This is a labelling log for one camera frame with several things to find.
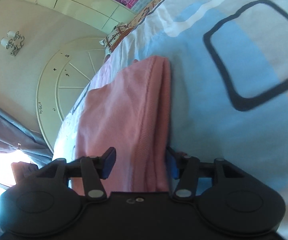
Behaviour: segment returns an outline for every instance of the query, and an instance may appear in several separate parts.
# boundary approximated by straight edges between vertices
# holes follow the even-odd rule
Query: round black disc
[[[229,234],[258,235],[279,226],[285,203],[260,182],[229,179],[206,190],[198,209],[209,223]]]
[[[0,226],[22,236],[49,235],[68,225],[81,209],[79,195],[50,178],[36,178],[0,197]]]

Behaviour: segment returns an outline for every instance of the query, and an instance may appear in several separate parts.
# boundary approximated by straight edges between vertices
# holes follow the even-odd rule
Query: white wall
[[[40,131],[35,98],[43,67],[63,44],[105,34],[37,4],[0,0],[0,40],[9,30],[19,30],[25,45],[16,57],[0,45],[0,107],[27,128]]]

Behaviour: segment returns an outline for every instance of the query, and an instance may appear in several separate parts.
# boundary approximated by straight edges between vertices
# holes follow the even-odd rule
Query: pink cloth
[[[121,70],[115,80],[88,92],[79,121],[76,156],[101,156],[109,147],[117,158],[108,179],[112,191],[168,191],[165,147],[170,113],[170,67],[152,56]],[[84,195],[81,179],[73,189]]]

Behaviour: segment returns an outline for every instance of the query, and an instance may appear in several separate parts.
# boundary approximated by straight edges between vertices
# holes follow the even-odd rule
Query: pillow
[[[126,23],[116,25],[113,31],[100,44],[105,47],[105,56],[111,54],[134,27],[128,27]]]

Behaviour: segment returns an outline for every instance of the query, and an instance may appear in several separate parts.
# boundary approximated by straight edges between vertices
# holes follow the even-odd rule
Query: curtain
[[[25,128],[0,109],[0,153],[17,149],[30,156],[39,167],[52,160],[53,153],[40,134]]]

